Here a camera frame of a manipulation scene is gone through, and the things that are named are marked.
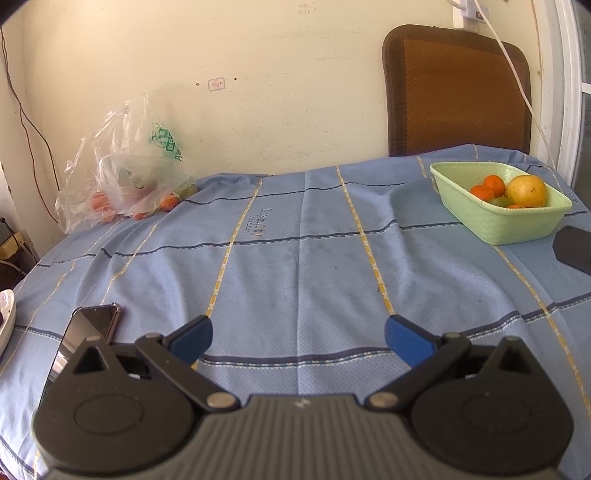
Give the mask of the wall sticker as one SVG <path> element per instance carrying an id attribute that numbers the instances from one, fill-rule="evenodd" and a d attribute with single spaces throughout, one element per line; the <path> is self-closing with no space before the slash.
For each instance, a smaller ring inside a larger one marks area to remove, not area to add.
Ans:
<path id="1" fill-rule="evenodd" d="M 209 92 L 220 91 L 226 87 L 226 82 L 223 77 L 212 78 L 207 81 L 207 89 Z"/>

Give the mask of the orange fruit by bag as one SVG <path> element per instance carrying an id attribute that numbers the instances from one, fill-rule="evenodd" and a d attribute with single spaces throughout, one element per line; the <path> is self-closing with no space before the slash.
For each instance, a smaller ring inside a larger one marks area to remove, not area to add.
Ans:
<path id="1" fill-rule="evenodd" d="M 159 209 L 169 212 L 173 210 L 179 203 L 180 199 L 176 195 L 170 194 L 160 201 Z"/>

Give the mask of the green fruit by bag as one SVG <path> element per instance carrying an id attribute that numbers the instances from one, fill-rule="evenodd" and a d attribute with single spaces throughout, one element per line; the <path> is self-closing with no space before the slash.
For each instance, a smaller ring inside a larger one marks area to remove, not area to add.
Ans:
<path id="1" fill-rule="evenodd" d="M 185 200 L 187 198 L 190 198 L 190 196 L 194 195 L 195 193 L 197 193 L 197 191 L 198 191 L 197 185 L 195 185 L 194 183 L 187 183 L 187 184 L 179 187 L 175 191 L 175 193 L 181 200 Z"/>

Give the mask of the cluttered side items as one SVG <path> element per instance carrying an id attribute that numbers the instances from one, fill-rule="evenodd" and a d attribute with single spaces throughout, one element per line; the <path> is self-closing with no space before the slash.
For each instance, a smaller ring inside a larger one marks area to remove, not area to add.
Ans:
<path id="1" fill-rule="evenodd" d="M 15 231 L 1 218 L 0 247 L 0 287 L 2 290 L 14 288 L 37 263 L 33 248 L 20 232 Z"/>

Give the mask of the light green plastic basket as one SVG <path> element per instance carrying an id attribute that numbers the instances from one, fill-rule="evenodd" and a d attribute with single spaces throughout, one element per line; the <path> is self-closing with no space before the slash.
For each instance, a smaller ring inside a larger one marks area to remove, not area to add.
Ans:
<path id="1" fill-rule="evenodd" d="M 509 164 L 498 162 L 435 162 L 430 172 L 443 205 L 483 242 L 505 245 L 538 240 L 549 236 L 573 206 L 559 190 L 547 186 L 545 207 L 507 209 L 482 201 L 470 189 L 489 175 L 508 183 L 526 174 Z"/>

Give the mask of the blue checked tablecloth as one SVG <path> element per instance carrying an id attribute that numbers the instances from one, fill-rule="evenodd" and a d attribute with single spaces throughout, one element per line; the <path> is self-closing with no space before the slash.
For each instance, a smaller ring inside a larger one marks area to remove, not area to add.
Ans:
<path id="1" fill-rule="evenodd" d="M 405 373 L 385 343 L 399 313 L 479 344 L 521 337 L 575 421 L 562 471 L 590 475 L 590 279 L 560 263 L 552 239 L 490 246 L 433 186 L 440 161 L 505 163 L 567 192 L 517 151 L 473 145 L 280 176 L 221 174 L 172 211 L 65 237 L 16 287 L 1 360 L 1 466 L 32 479 L 44 465 L 32 417 L 72 312 L 117 303 L 127 343 L 211 315 L 197 368 L 252 394 L 353 393 Z"/>

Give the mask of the green lime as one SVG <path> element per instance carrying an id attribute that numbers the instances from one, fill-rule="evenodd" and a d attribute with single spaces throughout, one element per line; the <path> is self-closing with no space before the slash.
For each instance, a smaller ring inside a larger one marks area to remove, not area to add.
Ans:
<path id="1" fill-rule="evenodd" d="M 497 197 L 489 201 L 490 204 L 499 206 L 502 208 L 507 208 L 512 204 L 512 202 L 505 196 Z"/>

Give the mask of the brown woven chair mat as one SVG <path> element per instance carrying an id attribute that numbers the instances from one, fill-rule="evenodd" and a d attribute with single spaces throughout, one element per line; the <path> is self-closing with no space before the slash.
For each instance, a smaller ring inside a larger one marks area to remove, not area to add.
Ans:
<path id="1" fill-rule="evenodd" d="M 460 30 L 393 29 L 382 48 L 392 156 L 477 144 L 529 152 L 528 61 L 516 46 Z"/>

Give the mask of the white dish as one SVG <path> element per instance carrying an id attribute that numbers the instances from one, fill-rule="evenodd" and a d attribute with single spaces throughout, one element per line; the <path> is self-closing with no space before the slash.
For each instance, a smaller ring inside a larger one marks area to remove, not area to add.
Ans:
<path id="1" fill-rule="evenodd" d="M 13 333 L 16 318 L 16 298 L 11 289 L 0 292 L 0 356 L 3 355 Z"/>

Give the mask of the smartphone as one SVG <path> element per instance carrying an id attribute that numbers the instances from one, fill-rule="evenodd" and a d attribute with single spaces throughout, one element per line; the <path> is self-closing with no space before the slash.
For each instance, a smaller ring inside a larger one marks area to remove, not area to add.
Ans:
<path id="1" fill-rule="evenodd" d="M 45 386 L 50 388 L 78 346 L 87 338 L 100 336 L 110 342 L 122 318 L 122 307 L 116 303 L 79 307 L 73 311 L 52 362 Z"/>

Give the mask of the white window frame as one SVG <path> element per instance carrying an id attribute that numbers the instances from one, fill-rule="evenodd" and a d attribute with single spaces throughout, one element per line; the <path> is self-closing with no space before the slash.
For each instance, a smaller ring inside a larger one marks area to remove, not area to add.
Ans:
<path id="1" fill-rule="evenodd" d="M 533 1 L 538 72 L 534 155 L 553 165 L 573 187 L 584 152 L 590 148 L 585 125 L 590 108 L 590 16 L 578 1 Z"/>

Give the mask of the large yellow grapefruit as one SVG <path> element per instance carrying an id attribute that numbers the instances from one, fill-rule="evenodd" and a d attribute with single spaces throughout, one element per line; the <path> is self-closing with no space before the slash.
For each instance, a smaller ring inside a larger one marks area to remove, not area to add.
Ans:
<path id="1" fill-rule="evenodd" d="M 506 197 L 524 208 L 545 207 L 548 191 L 545 182 L 538 176 L 524 174 L 513 178 L 506 186 Z"/>

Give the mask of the large orange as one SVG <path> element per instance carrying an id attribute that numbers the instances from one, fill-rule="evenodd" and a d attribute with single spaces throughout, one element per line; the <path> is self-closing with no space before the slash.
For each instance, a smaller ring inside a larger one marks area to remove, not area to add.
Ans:
<path id="1" fill-rule="evenodd" d="M 470 189 L 470 193 L 485 202 L 491 202 L 496 198 L 495 192 L 486 185 L 475 185 Z"/>

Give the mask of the clear plastic bag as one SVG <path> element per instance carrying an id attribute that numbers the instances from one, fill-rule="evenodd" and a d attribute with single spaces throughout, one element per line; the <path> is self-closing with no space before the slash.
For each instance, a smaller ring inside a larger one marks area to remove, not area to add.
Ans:
<path id="1" fill-rule="evenodd" d="M 159 209 L 164 197 L 195 184 L 180 134 L 166 113 L 162 101 L 143 94 L 106 114 L 102 125 L 81 140 L 66 163 L 55 201 L 64 233 L 166 212 Z"/>

